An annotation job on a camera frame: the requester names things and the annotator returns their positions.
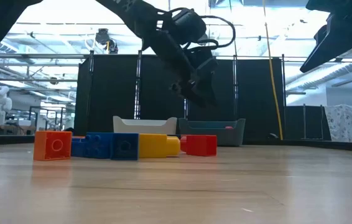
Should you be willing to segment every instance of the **yellow cable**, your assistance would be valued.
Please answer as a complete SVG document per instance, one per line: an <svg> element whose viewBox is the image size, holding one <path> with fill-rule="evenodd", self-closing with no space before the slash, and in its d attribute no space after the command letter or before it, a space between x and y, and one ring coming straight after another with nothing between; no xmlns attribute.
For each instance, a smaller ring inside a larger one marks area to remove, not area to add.
<svg viewBox="0 0 352 224"><path fill-rule="evenodd" d="M263 1L263 11L264 11L264 19L265 19L264 26L266 28L266 36L267 36L267 48L269 50L271 84L272 84L272 87L273 87L274 101L276 102L276 108L277 108L277 118L278 118L278 126L279 126L279 129L280 129L280 139L284 140L284 135L282 133L280 108L279 108L278 99L277 99L276 84L274 83L273 62L271 60L269 29L267 28L267 21L266 21L266 0L262 0L262 1Z"/></svg>

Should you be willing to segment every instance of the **gray bin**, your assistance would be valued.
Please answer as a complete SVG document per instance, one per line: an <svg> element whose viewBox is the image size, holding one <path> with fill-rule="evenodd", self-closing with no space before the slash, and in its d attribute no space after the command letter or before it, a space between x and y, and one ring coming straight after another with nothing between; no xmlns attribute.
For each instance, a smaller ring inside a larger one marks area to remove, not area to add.
<svg viewBox="0 0 352 224"><path fill-rule="evenodd" d="M216 135L218 146L240 146L243 144L245 119L237 121L187 121L179 120L180 134Z"/></svg>

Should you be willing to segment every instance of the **patterned fabric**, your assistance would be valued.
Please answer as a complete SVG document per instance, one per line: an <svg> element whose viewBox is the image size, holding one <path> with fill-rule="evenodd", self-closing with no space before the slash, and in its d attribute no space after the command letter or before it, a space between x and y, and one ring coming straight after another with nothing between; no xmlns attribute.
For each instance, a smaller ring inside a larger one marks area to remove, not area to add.
<svg viewBox="0 0 352 224"><path fill-rule="evenodd" d="M326 106L331 139L336 142L352 142L352 106Z"/></svg>

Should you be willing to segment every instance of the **wooden floor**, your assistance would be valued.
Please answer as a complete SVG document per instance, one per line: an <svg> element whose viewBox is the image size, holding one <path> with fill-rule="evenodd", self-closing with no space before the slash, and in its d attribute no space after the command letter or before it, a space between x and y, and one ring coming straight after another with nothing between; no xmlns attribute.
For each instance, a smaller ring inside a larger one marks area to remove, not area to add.
<svg viewBox="0 0 352 224"><path fill-rule="evenodd" d="M0 223L352 224L352 152L218 151L33 162L31 144L0 146Z"/></svg>

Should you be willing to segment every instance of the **yellow lego brick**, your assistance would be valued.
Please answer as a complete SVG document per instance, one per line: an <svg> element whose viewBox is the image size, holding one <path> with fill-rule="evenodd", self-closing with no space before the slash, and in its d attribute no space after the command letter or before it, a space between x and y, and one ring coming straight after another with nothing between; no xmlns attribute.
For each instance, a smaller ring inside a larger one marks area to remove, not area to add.
<svg viewBox="0 0 352 224"><path fill-rule="evenodd" d="M180 153L180 140L178 137L169 136L166 142L167 155L178 156Z"/></svg>
<svg viewBox="0 0 352 224"><path fill-rule="evenodd" d="M140 158L166 158L167 135L166 134L140 134L139 157Z"/></svg>

